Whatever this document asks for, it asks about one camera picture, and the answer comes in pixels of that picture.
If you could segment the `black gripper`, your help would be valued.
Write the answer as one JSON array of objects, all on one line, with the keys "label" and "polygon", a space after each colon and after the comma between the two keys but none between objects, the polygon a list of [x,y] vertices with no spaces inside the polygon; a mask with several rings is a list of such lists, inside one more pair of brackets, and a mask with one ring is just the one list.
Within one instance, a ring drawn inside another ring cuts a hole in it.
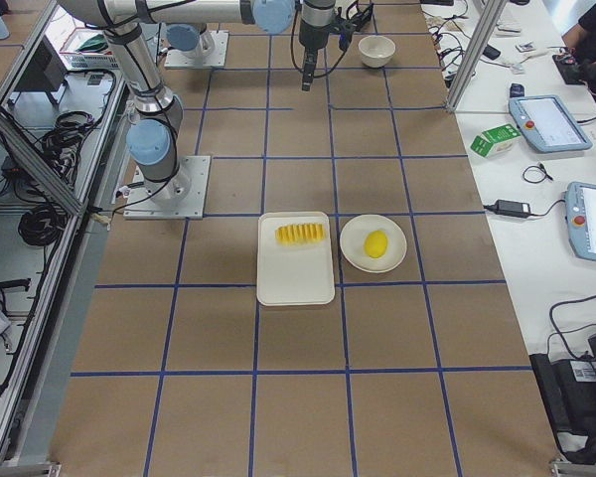
[{"label": "black gripper", "polygon": [[303,80],[302,80],[302,90],[303,91],[310,91],[312,80],[314,78],[315,69],[317,66],[317,51],[314,49],[306,48],[304,51],[304,58],[303,58]]}]

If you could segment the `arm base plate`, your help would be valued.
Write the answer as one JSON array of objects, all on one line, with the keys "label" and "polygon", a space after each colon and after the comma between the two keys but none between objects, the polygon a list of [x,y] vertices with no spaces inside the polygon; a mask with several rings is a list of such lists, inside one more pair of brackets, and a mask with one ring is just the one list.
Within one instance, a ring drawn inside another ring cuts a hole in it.
[{"label": "arm base plate", "polygon": [[165,60],[165,68],[181,69],[220,69],[224,67],[228,42],[228,31],[175,29],[172,25],[166,36],[170,46]]},{"label": "arm base plate", "polygon": [[160,185],[145,182],[138,166],[134,182],[142,185],[132,188],[128,195],[130,205],[122,210],[128,220],[199,220],[204,215],[210,176],[210,156],[184,156],[179,159],[179,171],[156,195]]}]

